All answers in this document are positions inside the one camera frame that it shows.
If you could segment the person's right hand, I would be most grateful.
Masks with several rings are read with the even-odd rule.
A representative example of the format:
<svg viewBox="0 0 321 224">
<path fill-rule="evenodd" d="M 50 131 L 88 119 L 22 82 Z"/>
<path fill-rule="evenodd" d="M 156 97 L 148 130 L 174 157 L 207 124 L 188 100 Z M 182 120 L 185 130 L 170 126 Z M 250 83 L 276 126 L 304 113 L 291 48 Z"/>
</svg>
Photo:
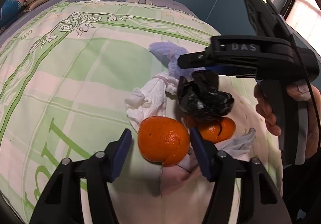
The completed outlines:
<svg viewBox="0 0 321 224">
<path fill-rule="evenodd" d="M 287 87 L 287 93 L 296 101 L 306 101 L 308 107 L 309 127 L 307 132 L 307 144 L 305 156 L 306 159 L 311 158 L 318 151 L 319 129 L 317 117 L 313 106 L 313 101 L 308 86 L 303 81 L 297 81 Z M 272 112 L 272 107 L 265 98 L 260 86 L 257 84 L 254 88 L 254 97 L 256 97 L 258 104 L 256 104 L 256 112 L 265 119 L 267 130 L 274 136 L 280 136 L 281 128 L 277 125 L 277 119 Z"/>
</svg>

